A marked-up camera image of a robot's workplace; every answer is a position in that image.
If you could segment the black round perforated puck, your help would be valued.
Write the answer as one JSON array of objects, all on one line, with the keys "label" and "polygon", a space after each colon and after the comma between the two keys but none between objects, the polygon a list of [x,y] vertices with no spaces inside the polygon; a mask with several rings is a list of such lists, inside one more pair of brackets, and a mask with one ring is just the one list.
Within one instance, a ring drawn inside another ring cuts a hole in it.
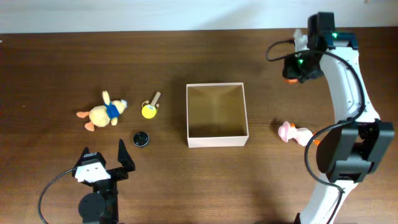
[{"label": "black round perforated puck", "polygon": [[139,131],[133,136],[132,141],[136,147],[146,147],[149,143],[149,135],[146,132]]}]

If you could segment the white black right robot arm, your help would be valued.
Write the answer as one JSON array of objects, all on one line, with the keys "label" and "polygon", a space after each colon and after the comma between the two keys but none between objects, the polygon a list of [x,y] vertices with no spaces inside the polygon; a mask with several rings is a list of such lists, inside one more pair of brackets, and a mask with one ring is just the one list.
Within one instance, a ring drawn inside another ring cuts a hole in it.
[{"label": "white black right robot arm", "polygon": [[283,77],[303,83],[325,76],[335,122],[323,134],[316,151],[316,180],[312,196],[296,223],[333,223],[348,194],[376,171],[395,132],[374,109],[361,77],[358,41],[353,33],[338,32],[332,12],[308,18],[308,34],[295,33],[295,52],[284,60]]}]

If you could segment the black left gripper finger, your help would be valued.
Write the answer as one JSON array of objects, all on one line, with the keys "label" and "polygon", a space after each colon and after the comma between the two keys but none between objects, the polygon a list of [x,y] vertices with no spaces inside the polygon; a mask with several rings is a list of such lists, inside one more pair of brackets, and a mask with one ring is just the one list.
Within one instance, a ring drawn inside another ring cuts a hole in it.
[{"label": "black left gripper finger", "polygon": [[76,163],[77,167],[94,164],[99,162],[103,163],[103,156],[100,152],[90,152],[88,147],[85,147],[79,160]]},{"label": "black left gripper finger", "polygon": [[122,165],[126,172],[132,172],[136,170],[136,166],[132,158],[130,157],[125,143],[122,139],[119,140],[118,146],[118,162]]}]

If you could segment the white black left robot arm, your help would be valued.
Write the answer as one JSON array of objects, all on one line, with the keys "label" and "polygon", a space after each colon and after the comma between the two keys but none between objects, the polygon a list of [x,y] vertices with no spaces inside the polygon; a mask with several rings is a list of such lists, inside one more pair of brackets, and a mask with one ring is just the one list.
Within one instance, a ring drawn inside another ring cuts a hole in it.
[{"label": "white black left robot arm", "polygon": [[79,203],[78,212],[83,223],[115,224],[119,222],[118,182],[127,180],[136,169],[123,140],[119,140],[118,162],[121,167],[106,169],[101,153],[84,148],[72,176],[93,189]]}]

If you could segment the orange round perforated puck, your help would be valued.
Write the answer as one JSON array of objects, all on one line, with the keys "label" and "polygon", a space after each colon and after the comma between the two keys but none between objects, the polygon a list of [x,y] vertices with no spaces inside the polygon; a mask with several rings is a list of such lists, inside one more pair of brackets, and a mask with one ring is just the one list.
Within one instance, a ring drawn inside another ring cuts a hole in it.
[{"label": "orange round perforated puck", "polygon": [[298,79],[286,79],[285,82],[287,82],[288,84],[294,84],[294,83],[298,83],[299,80]]}]

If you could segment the pink duck toy with hat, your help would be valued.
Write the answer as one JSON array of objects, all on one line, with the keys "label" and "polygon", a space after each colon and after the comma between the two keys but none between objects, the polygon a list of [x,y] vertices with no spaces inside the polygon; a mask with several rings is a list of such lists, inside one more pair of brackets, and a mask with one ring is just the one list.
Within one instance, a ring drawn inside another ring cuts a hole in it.
[{"label": "pink duck toy with hat", "polygon": [[278,135],[283,142],[288,142],[290,139],[294,139],[299,145],[306,146],[310,142],[313,133],[307,128],[296,128],[294,123],[285,121],[278,128]]}]

